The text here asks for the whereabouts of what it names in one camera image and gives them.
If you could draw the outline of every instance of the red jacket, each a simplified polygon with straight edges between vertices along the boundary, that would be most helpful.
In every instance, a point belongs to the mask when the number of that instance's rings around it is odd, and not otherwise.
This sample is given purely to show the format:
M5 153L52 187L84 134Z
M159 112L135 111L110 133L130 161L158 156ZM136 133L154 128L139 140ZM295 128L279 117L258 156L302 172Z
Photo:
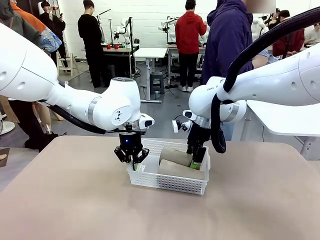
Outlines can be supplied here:
M199 52L199 34L203 36L207 25L193 11L187 11L175 25L176 46L181 54Z
M285 54L286 44L289 39L290 39L289 36L285 36L273 44L272 51L275 57ZM291 46L289 47L288 51L289 52L296 51L297 53L299 53L301 48L304 45L304 42L305 42L305 29L303 28L292 34Z

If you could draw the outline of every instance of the black shirt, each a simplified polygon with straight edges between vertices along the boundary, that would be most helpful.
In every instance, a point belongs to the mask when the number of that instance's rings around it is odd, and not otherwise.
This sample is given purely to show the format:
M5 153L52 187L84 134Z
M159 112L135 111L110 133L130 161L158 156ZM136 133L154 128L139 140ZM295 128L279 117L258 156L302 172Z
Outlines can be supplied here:
M89 14L84 14L78 21L79 35L83 39L85 50L101 49L102 33L98 20Z
M44 25L48 27L57 37L63 41L63 33L66 29L66 23L64 21L60 21L56 15L52 15L52 21L49 18L49 13L42 13L39 17L40 21L43 22Z

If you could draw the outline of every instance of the white plastic basket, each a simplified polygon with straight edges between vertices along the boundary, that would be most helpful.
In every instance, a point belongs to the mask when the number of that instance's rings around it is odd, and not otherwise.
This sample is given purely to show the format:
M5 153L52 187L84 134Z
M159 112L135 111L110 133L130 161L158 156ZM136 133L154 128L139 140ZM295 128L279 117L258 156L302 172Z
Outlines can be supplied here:
M138 165L134 171L132 165L128 166L128 172L132 185L145 186L157 189L167 189L190 194L203 195L209 181L210 156L208 148L201 165L200 171L205 173L205 180L192 179L179 176L169 176L158 174L159 158L162 149L167 146L183 152L187 151L186 144L155 141L143 139L144 148L150 150L148 157Z

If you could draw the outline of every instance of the navy hoodie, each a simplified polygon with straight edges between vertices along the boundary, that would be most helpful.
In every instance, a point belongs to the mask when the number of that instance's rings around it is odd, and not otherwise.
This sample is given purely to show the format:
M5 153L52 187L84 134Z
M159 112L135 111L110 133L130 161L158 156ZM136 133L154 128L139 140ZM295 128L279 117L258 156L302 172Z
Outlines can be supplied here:
M253 15L241 0L218 0L217 7L209 13L210 32L207 39L201 84L213 77L226 77L229 66L252 43ZM254 69L248 62L239 74Z

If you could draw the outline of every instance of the black hose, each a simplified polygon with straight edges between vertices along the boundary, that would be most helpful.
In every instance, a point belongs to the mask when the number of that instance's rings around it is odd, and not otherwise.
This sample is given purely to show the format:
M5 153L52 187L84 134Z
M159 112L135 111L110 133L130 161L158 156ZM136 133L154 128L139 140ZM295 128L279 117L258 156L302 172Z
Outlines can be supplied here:
M91 133L95 133L95 134L102 134L104 135L106 133L105 130L96 127L96 126L92 126L86 122L83 122L77 118L75 118L74 116L70 115L70 113L68 113L67 111L63 110L61 107L54 105L54 106L49 106L49 108L54 111L55 113L59 114L61 117L63 117L64 119L66 119L67 121L69 121L70 123L72 123L73 125L84 129L88 132Z
M316 7L278 24L259 37L249 47L243 50L230 65L223 85L224 90L227 93L230 92L237 80L241 68L261 51L289 34L318 23L319 19L320 7ZM221 101L218 96L215 95L211 104L211 141L215 150L218 153L223 154L226 152L226 142L223 132L220 129L220 105Z

